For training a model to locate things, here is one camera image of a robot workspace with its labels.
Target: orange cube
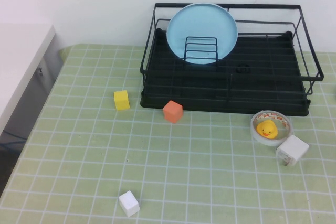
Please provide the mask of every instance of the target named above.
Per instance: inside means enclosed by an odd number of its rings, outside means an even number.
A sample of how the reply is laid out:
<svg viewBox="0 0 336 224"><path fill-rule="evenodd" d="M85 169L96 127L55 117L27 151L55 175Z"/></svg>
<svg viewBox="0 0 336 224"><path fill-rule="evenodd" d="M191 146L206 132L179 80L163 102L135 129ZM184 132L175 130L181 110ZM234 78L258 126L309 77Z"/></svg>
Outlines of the orange cube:
<svg viewBox="0 0 336 224"><path fill-rule="evenodd" d="M176 102L169 101L169 103L163 107L163 114L167 121L177 123L183 115L183 107Z"/></svg>

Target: wooden block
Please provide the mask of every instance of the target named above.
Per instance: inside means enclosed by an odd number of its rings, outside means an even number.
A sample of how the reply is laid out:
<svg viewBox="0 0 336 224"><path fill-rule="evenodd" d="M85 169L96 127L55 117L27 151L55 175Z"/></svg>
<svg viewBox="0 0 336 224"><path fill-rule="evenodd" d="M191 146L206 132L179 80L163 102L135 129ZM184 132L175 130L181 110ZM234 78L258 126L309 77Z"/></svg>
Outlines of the wooden block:
<svg viewBox="0 0 336 224"><path fill-rule="evenodd" d="M130 108L127 90L114 92L114 102L117 110L127 110Z"/></svg>
<svg viewBox="0 0 336 224"><path fill-rule="evenodd" d="M183 115L182 105L169 101L163 108L164 118L172 123L177 123Z"/></svg>

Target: black dish rack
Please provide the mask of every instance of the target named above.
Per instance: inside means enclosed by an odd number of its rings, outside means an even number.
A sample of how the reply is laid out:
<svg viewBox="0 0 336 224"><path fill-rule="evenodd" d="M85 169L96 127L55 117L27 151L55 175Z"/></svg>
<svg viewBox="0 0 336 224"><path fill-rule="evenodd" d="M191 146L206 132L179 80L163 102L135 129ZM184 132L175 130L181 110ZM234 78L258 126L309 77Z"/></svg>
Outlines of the black dish rack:
<svg viewBox="0 0 336 224"><path fill-rule="evenodd" d="M170 19L187 5L155 5L140 68L143 107L161 109L173 100L184 110L308 114L307 95L324 75L299 5L219 4L236 20L238 40L229 55L218 59L217 39L198 37L200 44L213 47L207 53L214 63L205 65L187 62L189 38L183 59L167 43Z"/></svg>

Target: yellow cube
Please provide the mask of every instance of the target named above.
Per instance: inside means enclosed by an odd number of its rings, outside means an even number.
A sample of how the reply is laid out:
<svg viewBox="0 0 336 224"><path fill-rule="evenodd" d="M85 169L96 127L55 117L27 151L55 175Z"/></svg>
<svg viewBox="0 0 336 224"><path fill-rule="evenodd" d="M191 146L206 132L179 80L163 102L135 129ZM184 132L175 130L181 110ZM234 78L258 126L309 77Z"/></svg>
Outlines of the yellow cube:
<svg viewBox="0 0 336 224"><path fill-rule="evenodd" d="M130 108L127 90L114 92L114 102L117 110L127 110Z"/></svg>

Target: drip tray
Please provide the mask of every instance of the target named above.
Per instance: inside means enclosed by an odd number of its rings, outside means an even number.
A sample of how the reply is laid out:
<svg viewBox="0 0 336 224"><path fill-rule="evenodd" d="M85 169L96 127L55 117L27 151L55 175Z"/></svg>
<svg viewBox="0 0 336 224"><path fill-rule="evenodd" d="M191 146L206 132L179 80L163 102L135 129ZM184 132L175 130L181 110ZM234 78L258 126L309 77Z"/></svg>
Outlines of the drip tray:
<svg viewBox="0 0 336 224"><path fill-rule="evenodd" d="M293 34L239 34L222 60L196 65L178 58L166 33L157 29L144 77L141 105L163 108L173 100L185 110L257 113L275 110L305 116L310 100L303 87Z"/></svg>

